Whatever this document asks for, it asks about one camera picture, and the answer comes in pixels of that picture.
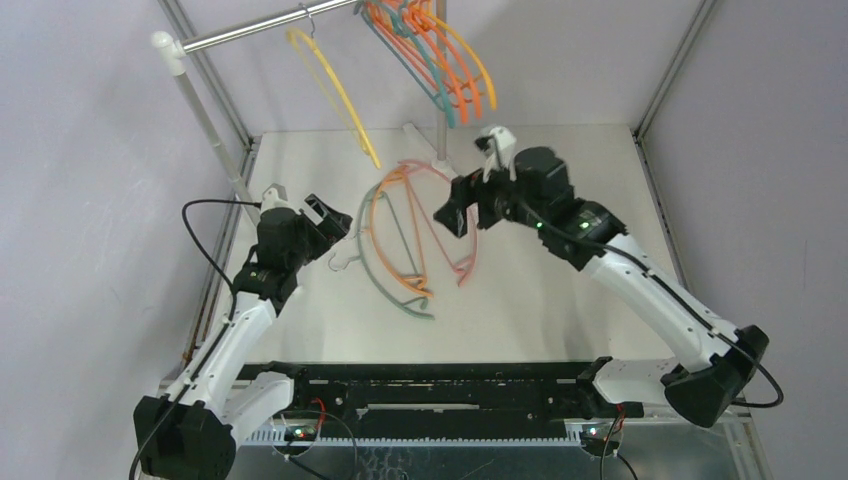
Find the pale yellow wire-hook hanger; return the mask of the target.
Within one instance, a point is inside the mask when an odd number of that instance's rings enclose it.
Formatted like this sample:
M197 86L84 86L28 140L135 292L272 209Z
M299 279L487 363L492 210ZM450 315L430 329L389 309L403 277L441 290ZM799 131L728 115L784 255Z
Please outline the pale yellow wire-hook hanger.
M340 81L331 63L324 56L314 39L316 28L312 12L304 3L299 3L298 6L309 19L312 30L307 34L297 27L289 28L285 33L286 40L301 59L303 65L312 76L339 120L353 136L361 152L372 162L377 170L380 170L382 168L382 162L359 117L358 111L351 102L343 83Z

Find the teal plastic hanger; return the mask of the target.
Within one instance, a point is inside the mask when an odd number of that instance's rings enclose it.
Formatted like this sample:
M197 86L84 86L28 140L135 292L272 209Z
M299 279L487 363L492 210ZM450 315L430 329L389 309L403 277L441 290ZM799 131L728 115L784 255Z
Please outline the teal plastic hanger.
M423 90L449 128L457 114L428 33L415 23L410 1L359 1L354 10Z

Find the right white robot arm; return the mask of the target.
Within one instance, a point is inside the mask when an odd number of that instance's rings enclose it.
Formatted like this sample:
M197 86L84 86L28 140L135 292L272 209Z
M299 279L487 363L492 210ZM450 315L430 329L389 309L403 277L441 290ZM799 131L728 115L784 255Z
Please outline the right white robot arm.
M710 428L732 405L769 345L757 326L737 327L649 259L625 224L598 202L578 197L566 163L548 147L520 151L510 169L477 169L454 178L436 222L461 238L475 210L479 229L500 221L534 229L542 245L615 293L670 348L672 357L601 357L580 377L578 402L592 416L616 404L666 405Z

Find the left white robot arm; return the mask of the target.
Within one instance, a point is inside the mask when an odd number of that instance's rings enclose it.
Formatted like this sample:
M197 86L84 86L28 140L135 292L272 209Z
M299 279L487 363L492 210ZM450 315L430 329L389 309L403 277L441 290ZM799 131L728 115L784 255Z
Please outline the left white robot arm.
M257 203L256 242L239 272L225 281L228 314L167 390L135 407L137 451L129 478L224 479L239 448L267 419L281 410L298 417L310 409L313 392L294 373L264 372L241 393L231 393L250 350L297 289L300 269L350 231L350 215L314 194L305 203L317 221L295 209L278 187Z

